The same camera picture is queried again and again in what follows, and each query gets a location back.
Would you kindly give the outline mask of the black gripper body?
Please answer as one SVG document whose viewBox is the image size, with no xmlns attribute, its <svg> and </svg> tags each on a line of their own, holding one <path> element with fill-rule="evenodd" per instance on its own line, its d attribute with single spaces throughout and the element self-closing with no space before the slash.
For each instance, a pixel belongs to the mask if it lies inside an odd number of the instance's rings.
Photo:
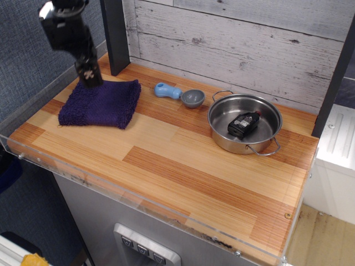
<svg viewBox="0 0 355 266">
<path fill-rule="evenodd" d="M 47 1 L 39 10 L 39 21 L 54 50 L 70 53 L 77 64 L 95 63 L 97 52 L 82 13 L 88 1 Z"/>
</svg>

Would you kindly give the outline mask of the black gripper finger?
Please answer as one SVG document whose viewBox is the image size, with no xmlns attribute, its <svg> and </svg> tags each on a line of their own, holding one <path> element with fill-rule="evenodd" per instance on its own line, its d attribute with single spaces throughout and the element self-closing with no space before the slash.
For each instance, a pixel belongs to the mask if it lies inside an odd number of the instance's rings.
<svg viewBox="0 0 355 266">
<path fill-rule="evenodd" d="M 86 64 L 79 64 L 79 63 L 75 63 L 74 65 L 81 83 L 85 87 L 91 88 L 92 78 L 93 78 L 93 71 L 91 67 L 87 66 Z"/>
<path fill-rule="evenodd" d="M 103 84 L 103 79 L 98 62 L 96 60 L 90 61 L 88 68 L 89 86 L 101 86 Z"/>
</svg>

